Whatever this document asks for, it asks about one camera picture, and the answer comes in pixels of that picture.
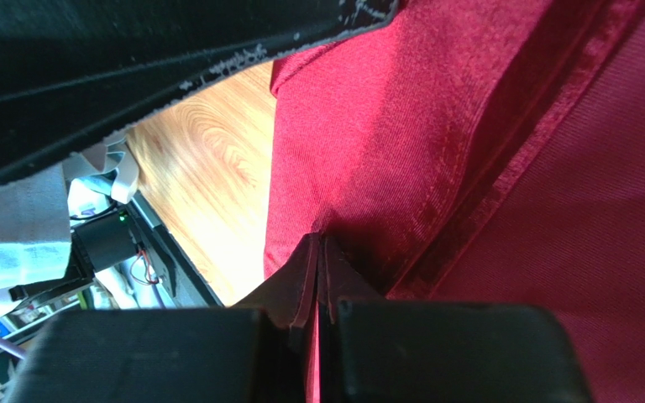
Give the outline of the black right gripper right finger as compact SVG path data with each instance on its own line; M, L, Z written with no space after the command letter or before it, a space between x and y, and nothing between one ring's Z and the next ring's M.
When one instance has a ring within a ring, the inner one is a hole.
M591 402L564 328L536 306L391 301L335 239L317 262L324 402Z

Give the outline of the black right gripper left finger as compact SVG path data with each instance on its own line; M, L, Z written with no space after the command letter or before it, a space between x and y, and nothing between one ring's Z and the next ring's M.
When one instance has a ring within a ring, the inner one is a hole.
M309 402L319 237L228 307L71 311L42 329L7 402Z

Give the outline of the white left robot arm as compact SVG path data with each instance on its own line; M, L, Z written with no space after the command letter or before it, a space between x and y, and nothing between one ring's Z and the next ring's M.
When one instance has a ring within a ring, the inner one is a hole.
M61 278L65 179L106 142L253 65L390 24L396 1L0 1L0 315Z

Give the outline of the red cloth napkin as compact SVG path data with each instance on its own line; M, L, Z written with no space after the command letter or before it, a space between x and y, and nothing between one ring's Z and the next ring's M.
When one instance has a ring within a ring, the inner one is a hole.
M549 309L645 402L645 1L404 1L270 89L265 276L324 232L391 299Z

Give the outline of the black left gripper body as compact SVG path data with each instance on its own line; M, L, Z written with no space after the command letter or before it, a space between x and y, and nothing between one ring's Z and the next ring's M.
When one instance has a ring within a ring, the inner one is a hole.
M397 1L0 1L0 187Z

